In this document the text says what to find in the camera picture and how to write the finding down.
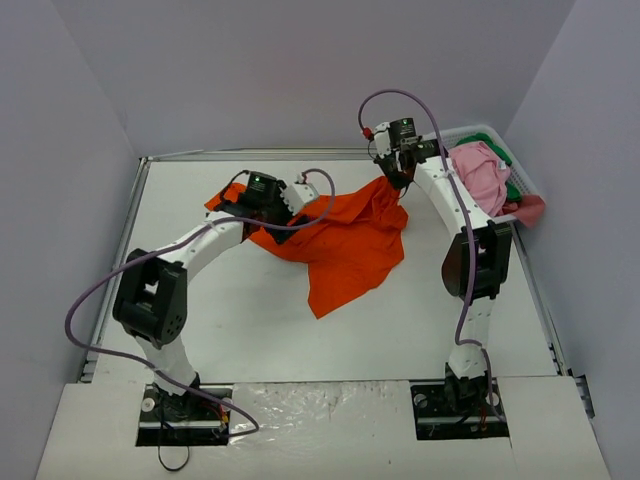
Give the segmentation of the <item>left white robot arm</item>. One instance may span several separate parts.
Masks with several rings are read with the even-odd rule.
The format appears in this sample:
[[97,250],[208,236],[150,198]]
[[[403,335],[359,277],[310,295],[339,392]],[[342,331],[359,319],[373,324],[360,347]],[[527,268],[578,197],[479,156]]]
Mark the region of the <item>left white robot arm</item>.
[[181,339],[187,320],[189,283],[225,251],[255,233],[267,233],[282,244],[294,227],[311,218],[302,210],[319,198],[315,187],[299,177],[286,183],[252,171],[247,184],[233,194],[227,185],[205,220],[172,243],[173,250],[140,261],[121,276],[112,315],[154,365],[154,383],[166,394],[165,406],[179,418],[201,406],[199,376]]

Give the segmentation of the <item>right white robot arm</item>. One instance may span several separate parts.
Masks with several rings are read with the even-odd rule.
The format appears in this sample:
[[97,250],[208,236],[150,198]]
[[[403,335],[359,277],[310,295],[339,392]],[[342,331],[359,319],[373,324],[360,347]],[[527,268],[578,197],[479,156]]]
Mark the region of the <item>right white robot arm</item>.
[[451,244],[441,266],[446,291],[462,301],[454,344],[445,363],[446,406],[465,413],[487,391],[491,367],[485,358],[494,302],[506,281],[512,234],[473,200],[446,156],[441,139],[416,133],[414,120],[383,122],[370,135],[374,163],[391,186],[417,186],[444,222]]

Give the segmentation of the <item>orange t-shirt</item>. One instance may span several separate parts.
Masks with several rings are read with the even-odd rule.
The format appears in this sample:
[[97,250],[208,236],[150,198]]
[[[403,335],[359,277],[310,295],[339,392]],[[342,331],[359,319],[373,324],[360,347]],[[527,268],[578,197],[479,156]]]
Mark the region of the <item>orange t-shirt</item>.
[[400,193],[379,177],[338,195],[320,223],[278,245],[264,230],[250,240],[289,262],[307,266],[308,305],[318,319],[379,287],[404,259],[402,231],[409,215]]

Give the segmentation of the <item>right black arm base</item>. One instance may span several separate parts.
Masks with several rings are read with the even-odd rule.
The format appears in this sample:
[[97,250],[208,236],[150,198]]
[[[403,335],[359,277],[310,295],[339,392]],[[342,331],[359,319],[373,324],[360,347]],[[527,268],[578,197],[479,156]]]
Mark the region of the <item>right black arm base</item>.
[[418,441],[507,439],[510,435],[500,400],[491,407],[486,393],[475,392],[462,406],[453,406],[443,380],[410,383],[414,430]]

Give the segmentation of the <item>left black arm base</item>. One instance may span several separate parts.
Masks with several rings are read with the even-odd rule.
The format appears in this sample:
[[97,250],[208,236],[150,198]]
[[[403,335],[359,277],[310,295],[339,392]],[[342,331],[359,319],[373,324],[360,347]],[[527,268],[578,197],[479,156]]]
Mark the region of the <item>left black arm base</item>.
[[230,410],[185,393],[169,395],[155,384],[145,386],[138,417],[137,447],[226,446]]

